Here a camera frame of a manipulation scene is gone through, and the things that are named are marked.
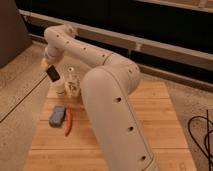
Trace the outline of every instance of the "clear bottle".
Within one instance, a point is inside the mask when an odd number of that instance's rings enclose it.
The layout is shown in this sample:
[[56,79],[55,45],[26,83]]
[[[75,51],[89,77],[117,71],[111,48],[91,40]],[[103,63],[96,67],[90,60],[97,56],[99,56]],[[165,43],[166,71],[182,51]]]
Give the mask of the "clear bottle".
[[67,88],[71,97],[78,98],[80,96],[80,79],[73,67],[68,68]]

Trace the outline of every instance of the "wooden platform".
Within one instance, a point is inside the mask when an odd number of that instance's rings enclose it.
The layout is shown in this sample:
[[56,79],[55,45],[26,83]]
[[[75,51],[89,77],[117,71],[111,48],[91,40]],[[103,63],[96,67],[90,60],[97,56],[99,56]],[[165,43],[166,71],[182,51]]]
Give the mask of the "wooden platform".
[[[196,170],[182,128],[163,82],[143,82],[130,96],[134,110],[162,171]],[[72,106],[73,129],[51,128],[48,118],[55,105]],[[24,171],[108,170],[81,102],[58,98],[50,89],[29,150]]]

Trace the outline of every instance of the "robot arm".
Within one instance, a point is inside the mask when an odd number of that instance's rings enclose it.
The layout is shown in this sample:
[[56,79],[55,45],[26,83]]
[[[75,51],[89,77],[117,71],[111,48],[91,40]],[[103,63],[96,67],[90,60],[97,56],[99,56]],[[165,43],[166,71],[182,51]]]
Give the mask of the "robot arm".
[[70,26],[45,30],[48,63],[58,62],[63,52],[90,65],[81,83],[82,99],[97,141],[111,171],[157,171],[158,166],[128,95],[140,82],[138,66],[114,52],[74,39]]

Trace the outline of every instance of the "gray floor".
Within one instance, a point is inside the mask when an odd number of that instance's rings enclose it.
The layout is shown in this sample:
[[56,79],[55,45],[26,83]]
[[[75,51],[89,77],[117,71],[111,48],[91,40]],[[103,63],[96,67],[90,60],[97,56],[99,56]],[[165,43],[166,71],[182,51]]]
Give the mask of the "gray floor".
[[[40,69],[43,49],[43,45],[35,43],[0,69],[0,171],[20,171],[24,165],[49,87],[49,79]],[[80,61],[68,57],[58,68],[64,72],[69,66],[74,66],[80,77],[89,69]],[[213,108],[213,94],[146,74],[141,74],[141,78],[144,81],[162,80],[167,84],[196,166],[199,171],[207,171],[207,160],[188,135],[187,121],[192,116],[203,115],[207,108]],[[200,121],[196,124],[194,133],[202,140],[205,124]]]

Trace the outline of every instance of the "orange object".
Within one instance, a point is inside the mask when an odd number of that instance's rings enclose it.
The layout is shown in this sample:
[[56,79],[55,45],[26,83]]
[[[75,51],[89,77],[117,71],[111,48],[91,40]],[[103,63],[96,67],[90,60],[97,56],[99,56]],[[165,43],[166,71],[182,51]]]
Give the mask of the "orange object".
[[68,136],[72,129],[72,113],[70,107],[66,108],[66,119],[67,119],[67,126],[65,130],[65,136]]

